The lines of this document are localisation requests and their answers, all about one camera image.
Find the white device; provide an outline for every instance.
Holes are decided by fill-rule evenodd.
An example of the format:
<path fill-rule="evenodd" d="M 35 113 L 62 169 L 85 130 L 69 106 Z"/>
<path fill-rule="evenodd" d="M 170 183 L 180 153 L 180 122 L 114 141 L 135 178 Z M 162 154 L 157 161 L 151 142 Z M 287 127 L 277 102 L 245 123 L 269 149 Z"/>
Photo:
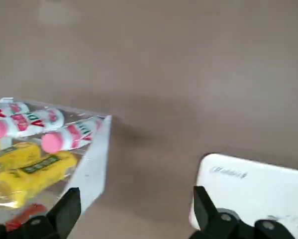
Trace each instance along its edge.
<path fill-rule="evenodd" d="M 209 154 L 200 163 L 197 186 L 205 187 L 219 211 L 232 210 L 251 226 L 276 220 L 298 239 L 298 170 Z M 190 223 L 199 229 L 193 204 Z"/>

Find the orange object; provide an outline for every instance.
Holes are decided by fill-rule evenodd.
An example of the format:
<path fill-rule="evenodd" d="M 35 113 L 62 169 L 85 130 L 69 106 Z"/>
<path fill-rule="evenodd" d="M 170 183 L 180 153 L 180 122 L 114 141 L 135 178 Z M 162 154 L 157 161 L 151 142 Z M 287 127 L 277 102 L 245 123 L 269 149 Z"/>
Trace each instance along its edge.
<path fill-rule="evenodd" d="M 41 204 L 32 204 L 24 212 L 15 216 L 13 219 L 7 221 L 5 223 L 6 230 L 8 232 L 13 231 L 19 228 L 23 223 L 27 222 L 32 216 L 36 216 L 37 214 L 45 213 L 47 209 L 45 206 Z"/>

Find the transparent container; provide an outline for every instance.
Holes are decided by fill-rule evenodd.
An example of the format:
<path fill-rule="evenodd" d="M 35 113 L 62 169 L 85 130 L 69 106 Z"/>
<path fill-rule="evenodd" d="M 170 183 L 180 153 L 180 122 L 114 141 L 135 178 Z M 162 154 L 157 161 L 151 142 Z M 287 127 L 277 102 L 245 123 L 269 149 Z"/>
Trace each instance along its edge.
<path fill-rule="evenodd" d="M 11 179 L 8 173 L 0 173 L 0 223 L 7 222 L 32 204 L 42 204 L 47 209 L 52 208 L 71 187 L 79 187 L 82 212 L 84 212 L 104 190 L 111 116 L 34 101 L 14 98 L 0 99 L 0 103 L 10 102 L 24 102 L 31 111 L 57 108 L 64 114 L 65 123 L 97 117 L 102 120 L 102 125 L 94 134 L 90 144 L 68 151 L 73 154 L 77 164 L 74 167 L 68 166 L 67 171 L 65 167 L 65 171 L 60 172 L 61 170 L 57 169 L 50 172 L 49 177 L 48 173 L 44 175 L 43 173 L 40 175 L 34 173 L 33 177 L 23 174 L 24 167 L 12 169 L 15 174 L 20 176 L 17 178 L 18 183 Z M 0 139 L 0 149 L 11 147 L 20 142 L 31 142 L 40 147 L 43 135 L 36 134 L 19 138 L 4 137 Z M 46 155 L 47 153 L 41 150 L 41 157 L 48 157 Z M 33 170 L 30 165 L 26 170 Z"/>

